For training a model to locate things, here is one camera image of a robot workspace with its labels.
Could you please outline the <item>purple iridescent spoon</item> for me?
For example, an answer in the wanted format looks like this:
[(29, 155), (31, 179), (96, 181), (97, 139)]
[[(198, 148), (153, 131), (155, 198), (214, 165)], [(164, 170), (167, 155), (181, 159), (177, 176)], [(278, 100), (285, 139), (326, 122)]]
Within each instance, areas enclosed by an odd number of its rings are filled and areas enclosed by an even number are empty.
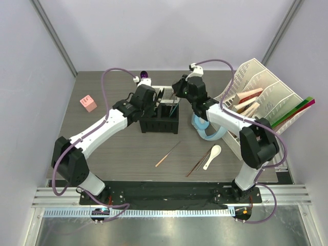
[(148, 76), (148, 73), (147, 73), (147, 71), (141, 71), (140, 72), (140, 78), (148, 78), (149, 76)]

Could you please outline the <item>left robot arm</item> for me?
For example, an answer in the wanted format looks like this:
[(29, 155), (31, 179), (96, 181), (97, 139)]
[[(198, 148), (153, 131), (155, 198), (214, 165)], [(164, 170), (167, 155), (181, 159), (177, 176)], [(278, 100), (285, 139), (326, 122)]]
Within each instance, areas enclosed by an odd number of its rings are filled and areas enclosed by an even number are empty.
[(60, 137), (56, 140), (52, 180), (58, 173), (69, 184), (88, 191), (97, 204), (108, 201), (109, 191), (105, 189), (105, 183), (90, 171), (87, 159), (111, 136), (137, 122), (144, 114), (154, 112), (156, 91), (153, 87), (138, 85), (131, 95), (130, 100), (123, 99), (112, 108), (107, 107), (106, 115), (83, 132), (70, 139)]

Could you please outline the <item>rose gold chopstick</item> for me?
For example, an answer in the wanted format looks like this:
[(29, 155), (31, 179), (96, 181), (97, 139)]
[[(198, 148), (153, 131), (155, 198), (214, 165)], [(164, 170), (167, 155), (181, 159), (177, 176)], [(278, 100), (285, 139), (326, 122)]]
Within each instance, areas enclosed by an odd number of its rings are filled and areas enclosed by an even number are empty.
[(181, 143), (181, 141), (179, 141), (156, 165), (155, 167), (157, 168), (170, 154), (171, 152)]

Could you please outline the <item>large white ceramic spoon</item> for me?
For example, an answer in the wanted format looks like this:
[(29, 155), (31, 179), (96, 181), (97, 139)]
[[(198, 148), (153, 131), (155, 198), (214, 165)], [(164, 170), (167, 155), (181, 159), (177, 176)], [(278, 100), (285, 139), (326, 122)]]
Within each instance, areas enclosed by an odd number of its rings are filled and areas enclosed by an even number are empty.
[(203, 169), (207, 170), (212, 160), (215, 159), (220, 153), (221, 153), (221, 146), (219, 145), (213, 146), (210, 150), (210, 156), (207, 162), (203, 165)]

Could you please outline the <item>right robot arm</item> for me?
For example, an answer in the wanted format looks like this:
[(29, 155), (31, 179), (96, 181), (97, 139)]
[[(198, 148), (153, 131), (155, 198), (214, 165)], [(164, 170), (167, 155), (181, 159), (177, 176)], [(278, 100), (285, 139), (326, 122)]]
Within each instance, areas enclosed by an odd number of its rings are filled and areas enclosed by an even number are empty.
[(244, 202), (249, 198), (262, 167), (279, 153), (277, 139), (269, 121), (265, 118), (254, 120), (242, 117), (224, 107), (208, 96), (202, 77), (188, 78), (183, 75), (172, 85), (172, 89), (177, 97), (185, 98), (191, 104), (196, 116), (238, 136), (243, 165), (231, 183), (231, 195), (236, 202)]

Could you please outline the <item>dark brown chopstick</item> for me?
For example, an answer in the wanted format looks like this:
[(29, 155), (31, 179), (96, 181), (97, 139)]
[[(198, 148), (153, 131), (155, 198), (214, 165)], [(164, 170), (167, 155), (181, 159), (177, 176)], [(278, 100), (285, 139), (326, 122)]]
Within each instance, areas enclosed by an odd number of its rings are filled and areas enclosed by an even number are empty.
[(190, 174), (191, 174), (191, 173), (192, 173), (192, 172), (198, 167), (198, 165), (200, 164), (200, 161), (202, 160), (202, 158), (201, 158), (201, 159), (196, 163), (196, 165), (195, 165), (195, 166), (194, 166), (194, 167), (193, 167), (193, 168), (187, 173), (186, 177), (189, 177)]

